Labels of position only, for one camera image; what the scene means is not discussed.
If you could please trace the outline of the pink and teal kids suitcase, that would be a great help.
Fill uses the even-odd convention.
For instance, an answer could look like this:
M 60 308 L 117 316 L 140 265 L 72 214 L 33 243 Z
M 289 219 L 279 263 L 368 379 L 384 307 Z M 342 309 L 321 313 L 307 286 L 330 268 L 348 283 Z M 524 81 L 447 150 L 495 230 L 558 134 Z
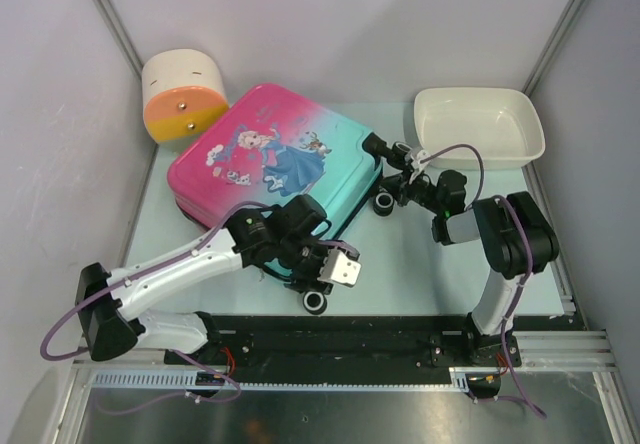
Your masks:
M 275 84 L 251 89 L 170 165 L 179 209 L 206 229 L 245 202 L 285 205 L 309 195 L 327 220 L 315 230 L 339 242 L 382 179 L 384 164 L 404 163 L 405 145 Z

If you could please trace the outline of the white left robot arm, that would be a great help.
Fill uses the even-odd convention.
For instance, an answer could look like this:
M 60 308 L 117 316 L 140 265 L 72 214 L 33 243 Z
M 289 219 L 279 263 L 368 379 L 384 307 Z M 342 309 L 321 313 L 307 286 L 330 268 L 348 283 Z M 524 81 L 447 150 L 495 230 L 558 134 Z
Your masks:
M 277 262 L 285 281 L 303 294 L 311 313 L 324 310 L 332 287 L 355 285 L 359 265 L 339 242 L 315 235 L 327 215 L 309 195 L 285 205 L 245 202 L 202 237 L 129 268 L 82 269 L 76 294 L 79 320 L 92 360 L 108 361 L 134 348 L 163 348 L 214 361 L 221 351 L 211 317 L 157 312 L 154 305 L 214 276 Z

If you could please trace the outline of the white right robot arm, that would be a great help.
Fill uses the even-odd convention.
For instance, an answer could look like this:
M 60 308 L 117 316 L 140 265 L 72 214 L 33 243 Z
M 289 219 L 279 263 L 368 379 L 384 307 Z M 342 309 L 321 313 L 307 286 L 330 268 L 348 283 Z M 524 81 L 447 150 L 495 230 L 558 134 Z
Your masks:
M 391 213 L 410 202 L 433 213 L 433 240 L 443 246 L 479 241 L 489 265 L 481 298 L 466 316 L 461 334 L 453 338 L 453 355 L 484 365 L 498 351 L 509 353 L 507 338 L 528 279 L 556 260 L 555 231 L 527 192 L 480 199 L 467 206 L 467 178 L 455 170 L 437 181 L 409 173 L 382 179 L 373 198 L 374 212 Z

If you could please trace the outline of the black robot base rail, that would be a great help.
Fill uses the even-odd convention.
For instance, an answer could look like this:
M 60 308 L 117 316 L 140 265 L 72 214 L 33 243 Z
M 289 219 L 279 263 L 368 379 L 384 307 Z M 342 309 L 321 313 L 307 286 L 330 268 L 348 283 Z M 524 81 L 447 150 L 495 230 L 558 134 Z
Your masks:
M 228 350 L 242 366 L 252 366 L 278 354 L 331 358 L 415 357 L 428 366 L 470 365 L 488 367 L 498 355 L 516 362 L 526 331 L 555 333 L 584 331 L 579 316 L 546 318 L 521 316 L 507 333 L 507 350 L 501 338 L 482 337 L 462 315 L 442 316 L 208 316 L 213 335 L 202 350 L 190 357 L 202 364 L 221 360 Z

